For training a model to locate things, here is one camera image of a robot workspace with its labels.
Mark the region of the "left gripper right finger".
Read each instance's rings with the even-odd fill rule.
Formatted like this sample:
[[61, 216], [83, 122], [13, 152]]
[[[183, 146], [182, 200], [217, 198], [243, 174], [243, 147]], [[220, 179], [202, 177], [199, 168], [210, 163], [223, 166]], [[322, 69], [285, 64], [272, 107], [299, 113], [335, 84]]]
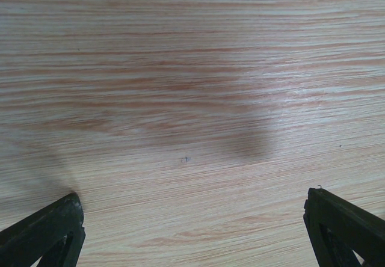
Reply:
[[383, 219], [322, 188], [308, 190], [303, 218], [319, 266], [384, 266]]

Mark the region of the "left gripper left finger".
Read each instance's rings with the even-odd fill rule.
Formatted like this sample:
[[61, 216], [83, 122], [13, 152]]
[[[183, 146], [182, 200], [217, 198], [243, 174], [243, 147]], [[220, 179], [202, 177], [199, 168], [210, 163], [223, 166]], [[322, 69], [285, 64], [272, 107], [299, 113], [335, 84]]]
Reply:
[[76, 266], [84, 212], [73, 192], [1, 231], [1, 266]]

